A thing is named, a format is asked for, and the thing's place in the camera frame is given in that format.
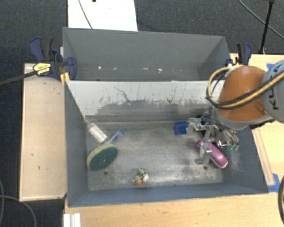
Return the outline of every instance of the pink object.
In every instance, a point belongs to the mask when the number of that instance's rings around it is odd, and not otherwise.
[[[203,140],[200,140],[196,145],[195,145],[195,149],[199,149],[202,145],[204,144]],[[209,149],[211,149],[213,152],[210,156],[210,159],[213,161],[213,163],[221,168],[221,169],[225,169],[228,165],[228,160],[225,157],[225,155],[223,155],[222,152],[220,152],[220,150],[211,142],[208,142],[208,147]]]

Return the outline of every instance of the green disc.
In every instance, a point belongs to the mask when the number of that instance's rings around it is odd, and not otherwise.
[[[86,160],[87,166],[92,171],[101,170],[111,164],[118,155],[114,144],[105,144],[94,149]]]

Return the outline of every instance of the white paper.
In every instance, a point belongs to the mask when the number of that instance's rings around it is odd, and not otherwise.
[[[138,31],[134,0],[80,0],[93,29]],[[68,0],[68,26],[90,28],[78,0]]]

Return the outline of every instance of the wooden table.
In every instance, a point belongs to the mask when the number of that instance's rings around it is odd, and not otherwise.
[[[250,65],[267,70],[279,55],[253,55]],[[284,174],[284,125],[269,123],[253,132],[265,145],[272,172]],[[157,203],[83,207],[65,212],[81,214],[82,227],[278,227],[277,193]]]

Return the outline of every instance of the dark gray carpet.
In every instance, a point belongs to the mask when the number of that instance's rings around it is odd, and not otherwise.
[[[268,0],[243,0],[262,19]],[[260,48],[264,25],[237,0],[135,0],[138,29],[226,37],[230,52],[237,42]],[[275,0],[270,25],[284,35],[284,0]],[[0,0],[0,80],[19,75],[34,57],[28,43],[36,36],[53,37],[62,45],[67,26],[67,0]],[[266,53],[284,54],[284,41],[270,30]],[[0,177],[7,195],[18,196],[21,137],[21,82],[0,87]],[[62,201],[30,203],[39,227],[61,226]],[[2,226],[32,226],[29,212],[7,201]]]

